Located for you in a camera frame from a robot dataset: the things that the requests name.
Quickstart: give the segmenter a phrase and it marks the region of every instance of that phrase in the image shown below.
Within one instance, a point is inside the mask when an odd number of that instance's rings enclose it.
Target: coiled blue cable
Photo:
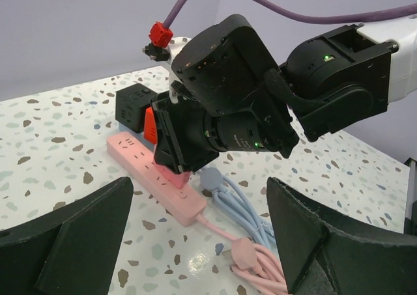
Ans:
[[[213,194],[213,201],[232,220],[244,227],[253,240],[271,250],[275,245],[272,225],[258,216],[255,208],[249,202],[240,188],[228,177],[223,176],[215,168],[206,168],[200,176],[203,187]],[[224,185],[226,182],[236,192],[232,194]]]

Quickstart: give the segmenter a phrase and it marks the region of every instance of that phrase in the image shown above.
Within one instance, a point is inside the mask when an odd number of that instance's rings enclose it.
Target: black strap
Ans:
[[[297,112],[304,113],[313,111],[326,104],[325,101],[307,100],[293,93],[288,83],[276,68],[265,72],[264,78],[268,91]]]

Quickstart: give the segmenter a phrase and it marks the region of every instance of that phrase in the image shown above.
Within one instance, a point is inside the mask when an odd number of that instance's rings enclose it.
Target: power strip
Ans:
[[[153,153],[129,132],[109,137],[107,150],[184,227],[203,213],[205,198],[187,184],[172,185],[153,165]]]

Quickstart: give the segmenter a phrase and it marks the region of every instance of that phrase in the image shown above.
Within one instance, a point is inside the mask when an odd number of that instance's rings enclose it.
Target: terrazzo surface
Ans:
[[[126,171],[106,152],[119,132],[115,91],[137,82],[167,89],[162,67],[0,102],[0,229],[58,209]],[[297,122],[293,126],[302,133]],[[211,166],[244,190],[263,218],[266,180],[275,176],[348,216],[403,230],[409,169],[353,136],[339,132],[301,142],[289,160],[279,154],[222,154]],[[207,216],[237,236],[246,233],[211,205]],[[258,294],[235,277],[221,252],[229,242],[200,225],[182,228],[134,182],[134,198],[110,294]]]

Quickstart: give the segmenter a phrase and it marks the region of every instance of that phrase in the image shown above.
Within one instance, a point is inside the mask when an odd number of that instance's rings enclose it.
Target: wall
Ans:
[[[176,0],[0,0],[0,100],[155,65],[141,49]],[[172,30],[194,36],[220,0],[190,0]]]
[[[333,16],[393,8],[417,0],[270,0],[300,14]],[[244,15],[259,33],[278,63],[302,41],[337,25],[308,25],[281,17],[249,0],[221,0],[217,21],[230,14]],[[347,131],[400,161],[417,158],[417,94],[391,104],[389,112],[347,128]]]

